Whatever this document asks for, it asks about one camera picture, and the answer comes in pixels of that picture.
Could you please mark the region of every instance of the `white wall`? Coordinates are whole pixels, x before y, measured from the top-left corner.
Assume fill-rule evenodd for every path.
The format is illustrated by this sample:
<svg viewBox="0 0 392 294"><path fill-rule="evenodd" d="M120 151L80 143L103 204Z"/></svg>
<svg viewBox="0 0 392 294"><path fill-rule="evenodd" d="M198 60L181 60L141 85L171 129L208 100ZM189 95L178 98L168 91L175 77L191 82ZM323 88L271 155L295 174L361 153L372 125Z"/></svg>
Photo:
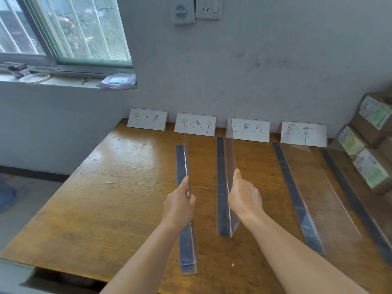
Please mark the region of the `white wall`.
<svg viewBox="0 0 392 294"><path fill-rule="evenodd" d="M224 0L176 27L166 0L118 0L139 92L0 82L0 165L71 173L131 106L327 123L391 82L392 0Z"/></svg>

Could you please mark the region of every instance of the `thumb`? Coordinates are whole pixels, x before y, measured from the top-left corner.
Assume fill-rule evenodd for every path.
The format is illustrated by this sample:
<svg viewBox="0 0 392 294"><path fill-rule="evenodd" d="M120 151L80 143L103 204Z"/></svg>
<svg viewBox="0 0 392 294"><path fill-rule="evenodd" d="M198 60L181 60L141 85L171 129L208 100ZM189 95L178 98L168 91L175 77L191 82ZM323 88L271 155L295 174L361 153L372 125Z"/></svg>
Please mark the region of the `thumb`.
<svg viewBox="0 0 392 294"><path fill-rule="evenodd" d="M178 186L178 190L182 193L185 193L188 191L188 183L189 183L189 176L184 177L180 185Z"/></svg>
<svg viewBox="0 0 392 294"><path fill-rule="evenodd" d="M237 168L234 171L233 180L239 180L239 179L242 179L242 176L241 176L241 171Z"/></svg>
<svg viewBox="0 0 392 294"><path fill-rule="evenodd" d="M196 197L193 194L189 196L189 203L193 206L196 204Z"/></svg>

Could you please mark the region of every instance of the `floor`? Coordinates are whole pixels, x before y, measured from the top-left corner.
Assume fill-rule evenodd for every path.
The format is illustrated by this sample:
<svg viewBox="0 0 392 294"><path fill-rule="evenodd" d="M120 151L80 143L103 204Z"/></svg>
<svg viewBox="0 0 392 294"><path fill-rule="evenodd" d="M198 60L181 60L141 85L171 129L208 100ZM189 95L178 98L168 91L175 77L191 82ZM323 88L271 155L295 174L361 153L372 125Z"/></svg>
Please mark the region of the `floor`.
<svg viewBox="0 0 392 294"><path fill-rule="evenodd" d="M15 237L62 183L0 174L0 181L17 190L17 201L0 212L0 251ZM33 267L0 259L0 294L43 294L21 286Z"/></svg>

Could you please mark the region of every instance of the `electrical outlet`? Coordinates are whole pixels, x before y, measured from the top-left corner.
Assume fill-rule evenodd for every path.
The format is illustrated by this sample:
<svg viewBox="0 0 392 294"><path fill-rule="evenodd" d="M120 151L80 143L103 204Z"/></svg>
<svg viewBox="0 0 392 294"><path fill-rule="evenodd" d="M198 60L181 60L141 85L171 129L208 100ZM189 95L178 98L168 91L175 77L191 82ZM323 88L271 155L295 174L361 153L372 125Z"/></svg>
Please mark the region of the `electrical outlet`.
<svg viewBox="0 0 392 294"><path fill-rule="evenodd" d="M220 19L223 0L196 0L196 18Z"/></svg>

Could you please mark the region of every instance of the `wood grain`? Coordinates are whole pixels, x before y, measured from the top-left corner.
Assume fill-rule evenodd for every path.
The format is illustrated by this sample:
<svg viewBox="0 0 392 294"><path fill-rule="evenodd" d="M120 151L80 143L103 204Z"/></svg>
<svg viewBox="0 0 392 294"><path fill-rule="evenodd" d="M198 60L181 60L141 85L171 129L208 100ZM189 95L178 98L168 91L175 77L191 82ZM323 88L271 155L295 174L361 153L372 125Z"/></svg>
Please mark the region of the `wood grain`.
<svg viewBox="0 0 392 294"><path fill-rule="evenodd" d="M174 133L173 128L169 124L162 132L119 123L1 257L109 281L158 225L163 202L176 186L175 145L182 144L184 136ZM223 130L217 129L216 135L222 134ZM278 136L272 134L271 142L278 142ZM272 144L243 140L234 144L238 167L260 190L267 214L304 241ZM176 243L159 292L285 293L243 225L233 238L216 233L216 137L188 135L188 151L190 190L197 197L194 231L198 273L180 275ZM334 187L339 188L324 167ZM390 293L390 269L355 215L353 219L363 244L352 255L345 252L337 261L330 261L371 293Z"/></svg>

